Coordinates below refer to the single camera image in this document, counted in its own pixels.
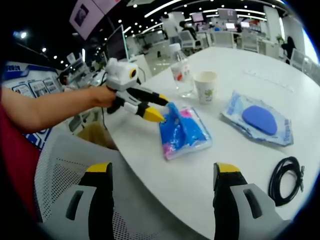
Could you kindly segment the person's left hand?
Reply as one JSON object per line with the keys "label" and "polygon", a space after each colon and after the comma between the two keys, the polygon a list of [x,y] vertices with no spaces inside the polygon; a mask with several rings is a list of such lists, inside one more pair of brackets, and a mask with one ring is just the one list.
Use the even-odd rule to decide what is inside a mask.
{"label": "person's left hand", "polygon": [[116,100],[116,93],[106,86],[99,86],[96,93],[96,101],[99,107],[109,108]]}

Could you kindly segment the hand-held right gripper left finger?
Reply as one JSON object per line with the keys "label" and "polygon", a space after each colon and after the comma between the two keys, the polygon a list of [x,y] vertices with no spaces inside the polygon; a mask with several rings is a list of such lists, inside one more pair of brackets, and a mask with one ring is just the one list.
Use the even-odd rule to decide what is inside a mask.
{"label": "hand-held right gripper left finger", "polygon": [[113,166],[98,163],[59,196],[60,240],[113,240]]}

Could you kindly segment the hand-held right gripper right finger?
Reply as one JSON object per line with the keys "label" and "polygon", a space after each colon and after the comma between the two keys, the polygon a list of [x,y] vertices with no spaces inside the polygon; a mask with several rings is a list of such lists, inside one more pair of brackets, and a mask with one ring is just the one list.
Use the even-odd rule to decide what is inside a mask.
{"label": "hand-held right gripper right finger", "polygon": [[248,184],[232,164],[214,164],[213,191],[216,240],[274,240],[291,223],[282,219],[275,202],[257,185]]}

